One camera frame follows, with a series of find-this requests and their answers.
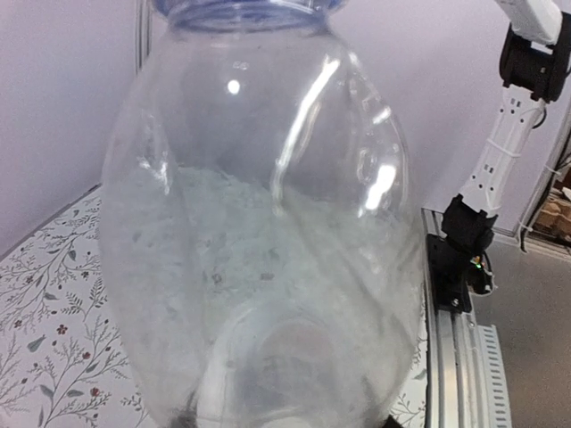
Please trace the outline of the clear plastic Pepsi bottle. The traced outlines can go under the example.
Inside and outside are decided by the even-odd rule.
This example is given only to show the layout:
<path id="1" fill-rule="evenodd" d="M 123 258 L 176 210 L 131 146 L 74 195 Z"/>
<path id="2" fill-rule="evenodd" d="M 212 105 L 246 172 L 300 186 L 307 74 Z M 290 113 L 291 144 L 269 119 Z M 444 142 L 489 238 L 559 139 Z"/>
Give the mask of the clear plastic Pepsi bottle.
<path id="1" fill-rule="evenodd" d="M 101 267 L 160 427 L 381 427 L 425 244 L 334 1 L 157 1 L 103 166 Z"/>

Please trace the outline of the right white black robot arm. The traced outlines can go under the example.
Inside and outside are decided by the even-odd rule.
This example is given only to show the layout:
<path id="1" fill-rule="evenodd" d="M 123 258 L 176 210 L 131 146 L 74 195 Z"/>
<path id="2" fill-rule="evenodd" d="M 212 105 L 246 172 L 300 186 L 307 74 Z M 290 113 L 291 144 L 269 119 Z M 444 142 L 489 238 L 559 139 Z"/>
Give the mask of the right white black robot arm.
<path id="1" fill-rule="evenodd" d="M 443 214 L 449 245 L 474 257 L 492 242 L 509 174 L 569 74 L 570 15 L 553 1 L 500 1 L 509 18 L 499 71 L 502 99 L 478 161 Z"/>

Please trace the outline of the floral patterned table mat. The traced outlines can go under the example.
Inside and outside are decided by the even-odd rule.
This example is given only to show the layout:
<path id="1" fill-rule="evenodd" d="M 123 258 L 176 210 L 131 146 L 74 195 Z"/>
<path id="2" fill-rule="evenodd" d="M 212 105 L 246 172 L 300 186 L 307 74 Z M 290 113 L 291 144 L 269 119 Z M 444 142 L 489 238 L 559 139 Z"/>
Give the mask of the floral patterned table mat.
<path id="1" fill-rule="evenodd" d="M 1 263 L 1 424 L 421 427 L 423 256 L 408 209 L 99 189 Z"/>

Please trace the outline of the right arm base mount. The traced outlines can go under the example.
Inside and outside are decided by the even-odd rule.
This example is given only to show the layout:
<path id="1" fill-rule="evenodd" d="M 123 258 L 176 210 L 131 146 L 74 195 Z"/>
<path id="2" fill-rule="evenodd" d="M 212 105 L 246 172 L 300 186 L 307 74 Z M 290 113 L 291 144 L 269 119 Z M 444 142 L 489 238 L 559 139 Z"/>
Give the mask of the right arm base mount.
<path id="1" fill-rule="evenodd" d="M 426 236 L 430 282 L 435 306 L 451 313 L 469 313 L 471 294 L 487 296 L 494 291 L 490 259 L 484 251 L 474 256 L 454 249 L 434 234 Z"/>

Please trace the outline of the left aluminium frame post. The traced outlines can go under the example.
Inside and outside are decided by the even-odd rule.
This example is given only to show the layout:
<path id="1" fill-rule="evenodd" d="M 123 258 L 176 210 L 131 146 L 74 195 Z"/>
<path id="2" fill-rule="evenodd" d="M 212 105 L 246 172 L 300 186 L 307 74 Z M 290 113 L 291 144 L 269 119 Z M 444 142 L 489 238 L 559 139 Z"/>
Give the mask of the left aluminium frame post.
<path id="1" fill-rule="evenodd" d="M 153 2 L 150 0 L 135 1 L 135 75 L 143 68 L 153 41 Z"/>

